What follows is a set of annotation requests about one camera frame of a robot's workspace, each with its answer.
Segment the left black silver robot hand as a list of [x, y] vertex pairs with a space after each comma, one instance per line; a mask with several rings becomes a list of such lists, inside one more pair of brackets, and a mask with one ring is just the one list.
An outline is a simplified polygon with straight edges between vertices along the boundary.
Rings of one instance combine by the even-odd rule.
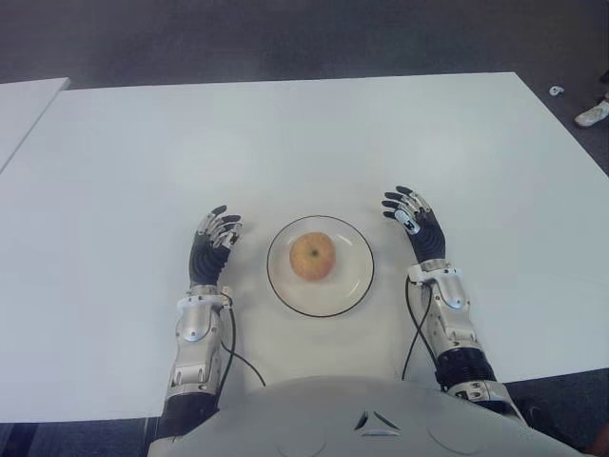
[[194, 232], [188, 259], [191, 287], [216, 287], [230, 252], [241, 237], [242, 216], [226, 211], [226, 205], [213, 209]]

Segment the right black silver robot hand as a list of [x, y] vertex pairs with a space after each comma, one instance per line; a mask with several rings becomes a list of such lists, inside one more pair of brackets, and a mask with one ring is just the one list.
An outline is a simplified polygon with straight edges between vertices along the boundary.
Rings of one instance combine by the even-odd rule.
[[445, 237], [432, 208], [416, 191], [396, 186], [386, 192], [383, 216], [396, 221], [404, 230], [418, 263], [444, 259]]

